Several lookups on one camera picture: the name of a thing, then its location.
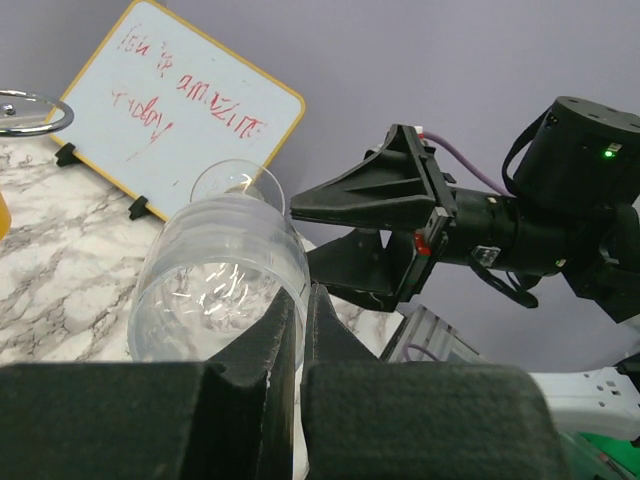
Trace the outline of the clear wine glass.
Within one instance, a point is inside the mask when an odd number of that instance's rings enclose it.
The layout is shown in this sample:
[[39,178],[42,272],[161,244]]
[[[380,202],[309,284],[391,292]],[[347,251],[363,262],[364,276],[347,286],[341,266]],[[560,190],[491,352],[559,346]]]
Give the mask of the clear wine glass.
[[203,171],[155,238],[127,324],[137,362],[204,360],[254,325],[278,293],[293,302],[303,360],[311,279],[285,196],[265,167],[227,159]]

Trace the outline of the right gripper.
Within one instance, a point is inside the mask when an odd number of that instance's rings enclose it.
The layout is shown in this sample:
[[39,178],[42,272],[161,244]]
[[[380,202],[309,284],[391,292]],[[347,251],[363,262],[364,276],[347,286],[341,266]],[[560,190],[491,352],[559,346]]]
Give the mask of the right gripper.
[[333,180],[294,195],[296,220],[356,228],[307,253],[311,279],[367,310],[392,312],[419,294],[448,243],[451,188],[422,126],[394,125],[382,146]]

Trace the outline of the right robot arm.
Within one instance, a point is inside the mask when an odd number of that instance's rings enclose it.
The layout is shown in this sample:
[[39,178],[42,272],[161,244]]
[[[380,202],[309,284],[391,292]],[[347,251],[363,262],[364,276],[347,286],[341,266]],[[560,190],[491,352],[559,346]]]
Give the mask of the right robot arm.
[[502,184],[460,188],[436,162],[440,136],[395,124],[341,176],[295,195],[294,219],[346,226],[310,251],[312,279],[359,307],[393,311],[438,263],[470,268],[534,309],[562,275],[613,321],[639,319],[639,119],[561,96],[514,141]]

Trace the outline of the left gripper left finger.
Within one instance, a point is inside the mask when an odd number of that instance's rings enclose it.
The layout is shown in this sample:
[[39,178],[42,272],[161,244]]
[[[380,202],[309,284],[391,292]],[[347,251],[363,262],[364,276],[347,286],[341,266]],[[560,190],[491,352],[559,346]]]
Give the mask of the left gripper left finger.
[[295,308],[206,361],[14,363],[1,370],[5,479],[289,479]]

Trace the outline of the orange plastic wine glass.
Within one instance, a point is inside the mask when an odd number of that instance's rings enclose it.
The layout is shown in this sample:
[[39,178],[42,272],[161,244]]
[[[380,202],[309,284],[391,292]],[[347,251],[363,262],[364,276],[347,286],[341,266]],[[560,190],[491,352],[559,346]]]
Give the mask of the orange plastic wine glass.
[[8,205],[3,197],[0,194],[0,239],[3,239],[11,228],[11,214],[8,208]]

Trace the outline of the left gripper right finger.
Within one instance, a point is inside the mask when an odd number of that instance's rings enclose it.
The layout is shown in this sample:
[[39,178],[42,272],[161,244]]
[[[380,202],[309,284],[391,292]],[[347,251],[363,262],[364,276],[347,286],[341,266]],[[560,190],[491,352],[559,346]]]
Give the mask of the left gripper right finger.
[[312,479],[566,479],[542,392],[485,363],[379,360],[311,290],[301,418]]

